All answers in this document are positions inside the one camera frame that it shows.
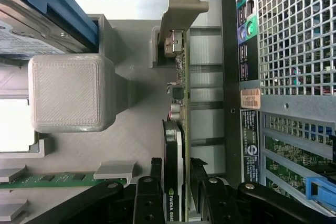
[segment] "usb port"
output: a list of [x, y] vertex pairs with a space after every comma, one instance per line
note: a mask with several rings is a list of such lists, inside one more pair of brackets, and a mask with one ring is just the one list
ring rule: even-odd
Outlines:
[[244, 46], [239, 46], [239, 56], [240, 56], [240, 60], [243, 60], [245, 58]]
[[254, 12], [254, 0], [247, 1], [247, 17], [253, 14]]
[[246, 44], [244, 45], [244, 56], [245, 58], [247, 58], [247, 45]]
[[240, 64], [240, 78], [244, 79], [245, 73], [244, 73], [244, 64]]
[[243, 6], [243, 20], [246, 20], [246, 5]]
[[239, 10], [239, 25], [241, 25], [243, 23], [243, 10], [240, 9]]
[[245, 68], [245, 70], [244, 70], [245, 78], [247, 78], [248, 77], [247, 63], [244, 64], [244, 68]]

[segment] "orange sticker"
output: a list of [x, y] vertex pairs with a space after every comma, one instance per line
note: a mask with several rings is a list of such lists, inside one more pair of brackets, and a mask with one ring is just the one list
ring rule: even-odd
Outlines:
[[243, 89], [240, 91], [241, 107], [244, 109], [260, 109], [260, 89]]

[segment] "circuit board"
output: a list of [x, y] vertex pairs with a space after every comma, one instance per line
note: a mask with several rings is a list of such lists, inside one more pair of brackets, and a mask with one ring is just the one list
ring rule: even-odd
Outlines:
[[305, 179], [290, 169], [278, 164], [277, 162], [266, 157], [266, 169], [281, 178], [296, 190], [306, 193]]
[[[327, 158], [320, 157], [316, 154], [301, 150], [297, 147], [267, 136], [265, 137], [265, 147], [266, 149], [308, 169], [315, 169], [318, 166], [326, 166], [331, 162]], [[302, 193], [306, 192], [306, 183], [303, 177], [294, 173], [290, 169], [279, 165], [268, 157], [266, 157], [266, 169], [277, 175], [298, 191]], [[272, 183], [267, 184], [267, 186], [274, 189]]]
[[[46, 188], [46, 187], [91, 187], [104, 179], [94, 179], [90, 173], [23, 174], [10, 183], [0, 183], [2, 189]], [[125, 178], [116, 181], [126, 184]]]
[[331, 162], [327, 158], [301, 150], [297, 147], [285, 144], [284, 142], [278, 141], [268, 136], [265, 137], [265, 146], [266, 149], [306, 168], [318, 165], [328, 165]]
[[[187, 41], [187, 32], [183, 32], [183, 52], [176, 56], [176, 84], [183, 88], [182, 111], [180, 124], [184, 133], [185, 148], [185, 188], [190, 184], [190, 54]], [[189, 213], [189, 190], [185, 192], [185, 218], [188, 219]]]
[[291, 196], [288, 192], [286, 192], [285, 190], [283, 190], [280, 186], [278, 186], [277, 184], [275, 184], [269, 178], [266, 178], [266, 187], [272, 188], [274, 191], [276, 191], [277, 193], [280, 193], [280, 194], [286, 196], [287, 198], [291, 198], [291, 199], [296, 200], [293, 196]]

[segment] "screw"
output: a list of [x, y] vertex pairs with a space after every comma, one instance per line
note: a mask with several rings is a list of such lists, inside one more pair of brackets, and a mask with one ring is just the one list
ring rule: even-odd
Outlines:
[[216, 178], [210, 178], [210, 179], [209, 179], [209, 182], [210, 182], [210, 183], [217, 183], [218, 181], [217, 181]]
[[143, 181], [146, 182], [146, 183], [149, 183], [149, 182], [152, 182], [153, 179], [152, 178], [145, 178]]
[[116, 188], [117, 186], [118, 186], [117, 183], [112, 183], [112, 184], [108, 185], [107, 187], [108, 188]]
[[252, 184], [246, 184], [245, 187], [250, 190], [254, 189], [254, 185]]

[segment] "hard drive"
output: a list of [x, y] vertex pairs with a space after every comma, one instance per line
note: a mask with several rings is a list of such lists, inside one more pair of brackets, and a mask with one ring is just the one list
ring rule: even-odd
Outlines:
[[97, 51], [98, 26], [75, 0], [0, 0], [0, 57]]

